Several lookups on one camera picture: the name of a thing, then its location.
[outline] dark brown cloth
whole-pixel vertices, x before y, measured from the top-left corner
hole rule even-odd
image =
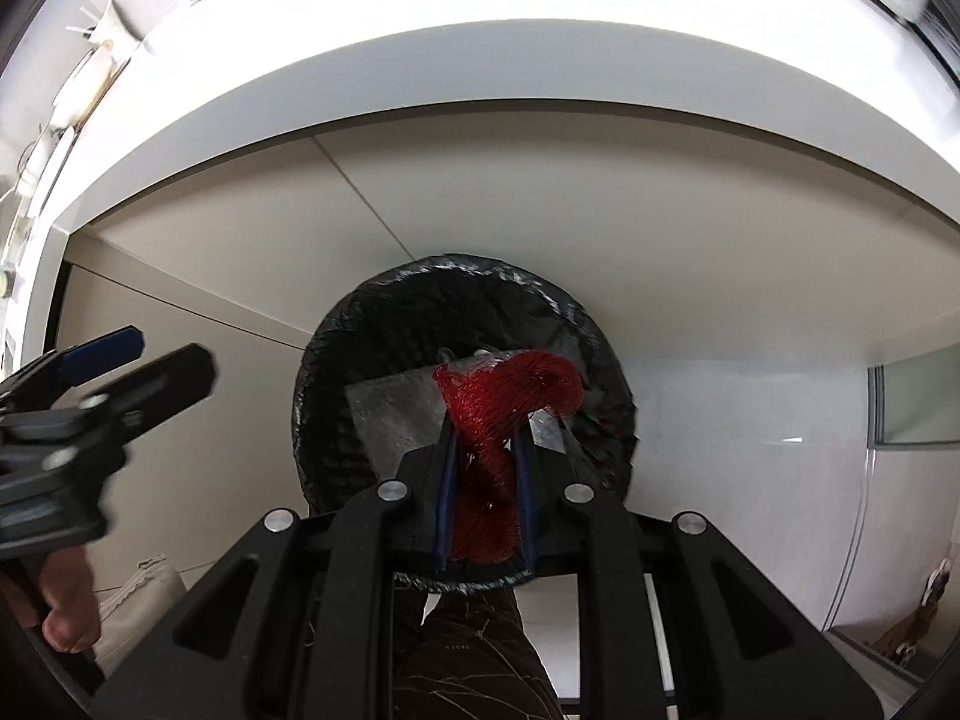
[[[395,622],[400,720],[563,719],[512,589],[445,594],[416,632],[409,608]]]

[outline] person's hand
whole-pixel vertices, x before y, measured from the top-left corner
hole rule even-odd
[[[50,605],[43,620],[43,637],[56,651],[78,653],[100,638],[100,609],[93,594],[93,571],[83,547],[67,547],[51,554],[40,570],[40,595]],[[0,591],[24,628],[40,623],[37,611],[23,591],[0,574]]]

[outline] red mesh bag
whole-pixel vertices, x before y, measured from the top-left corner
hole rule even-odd
[[[509,560],[520,546],[517,473],[507,440],[539,409],[576,413],[584,388],[573,363],[544,351],[433,373],[466,451],[457,469],[451,560]]]

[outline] beige fabric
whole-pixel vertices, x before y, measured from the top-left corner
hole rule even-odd
[[[102,632],[93,652],[104,675],[109,677],[185,594],[184,580],[165,555],[141,562],[136,574],[100,605]]]

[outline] white ceiling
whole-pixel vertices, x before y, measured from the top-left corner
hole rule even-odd
[[[406,259],[396,237],[536,271],[625,356],[876,359],[960,338],[960,233],[843,167],[670,119],[370,124],[212,167],[93,229],[306,331]]]

